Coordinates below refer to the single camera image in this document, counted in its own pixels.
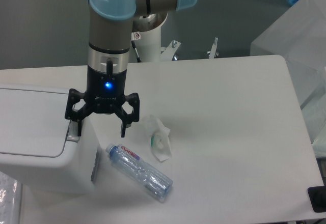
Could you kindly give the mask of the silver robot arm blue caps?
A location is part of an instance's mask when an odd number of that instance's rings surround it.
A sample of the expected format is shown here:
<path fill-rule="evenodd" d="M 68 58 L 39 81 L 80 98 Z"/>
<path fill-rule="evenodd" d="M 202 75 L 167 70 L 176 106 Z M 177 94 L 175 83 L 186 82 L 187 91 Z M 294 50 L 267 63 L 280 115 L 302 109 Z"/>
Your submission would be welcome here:
<path fill-rule="evenodd" d="M 180 11 L 197 0 L 87 0 L 90 11 L 87 86 L 70 89 L 65 118 L 82 134 L 83 120 L 92 113 L 115 114 L 121 134 L 140 118 L 137 93 L 125 95 L 125 82 L 134 21 L 142 16 Z"/>

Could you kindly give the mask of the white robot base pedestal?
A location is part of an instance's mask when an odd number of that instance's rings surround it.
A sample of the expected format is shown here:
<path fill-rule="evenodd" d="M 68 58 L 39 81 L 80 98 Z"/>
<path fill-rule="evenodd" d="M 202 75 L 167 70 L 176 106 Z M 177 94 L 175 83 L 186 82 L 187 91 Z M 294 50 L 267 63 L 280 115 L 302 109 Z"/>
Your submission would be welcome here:
<path fill-rule="evenodd" d="M 167 19 L 168 13 L 162 12 L 137 17 L 133 22 L 133 33 L 139 34 L 134 40 L 136 50 L 130 45 L 129 63 L 137 63 L 137 56 L 141 62 L 158 62 L 161 55 L 161 27 Z"/>

